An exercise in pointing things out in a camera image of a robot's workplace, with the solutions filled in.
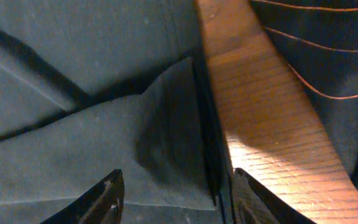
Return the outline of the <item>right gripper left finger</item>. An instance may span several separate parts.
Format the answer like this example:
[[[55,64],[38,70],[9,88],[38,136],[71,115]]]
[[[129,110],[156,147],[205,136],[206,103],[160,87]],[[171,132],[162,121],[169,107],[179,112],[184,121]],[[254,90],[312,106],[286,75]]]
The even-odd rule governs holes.
[[[101,224],[105,218],[120,224],[124,209],[124,178],[115,169],[69,206],[41,224]]]

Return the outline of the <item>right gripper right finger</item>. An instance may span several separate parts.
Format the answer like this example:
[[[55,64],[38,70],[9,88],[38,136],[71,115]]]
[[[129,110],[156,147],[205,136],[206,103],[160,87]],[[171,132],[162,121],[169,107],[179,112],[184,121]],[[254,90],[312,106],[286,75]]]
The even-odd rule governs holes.
[[[315,224],[241,168],[232,177],[232,200],[237,224]]]

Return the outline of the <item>plain black t-shirt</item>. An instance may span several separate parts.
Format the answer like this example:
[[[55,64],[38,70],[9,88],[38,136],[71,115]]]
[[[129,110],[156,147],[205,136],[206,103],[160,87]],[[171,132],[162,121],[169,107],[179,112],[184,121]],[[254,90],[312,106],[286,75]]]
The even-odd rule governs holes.
[[[194,1],[0,0],[0,223],[112,170],[123,223],[232,223]]]

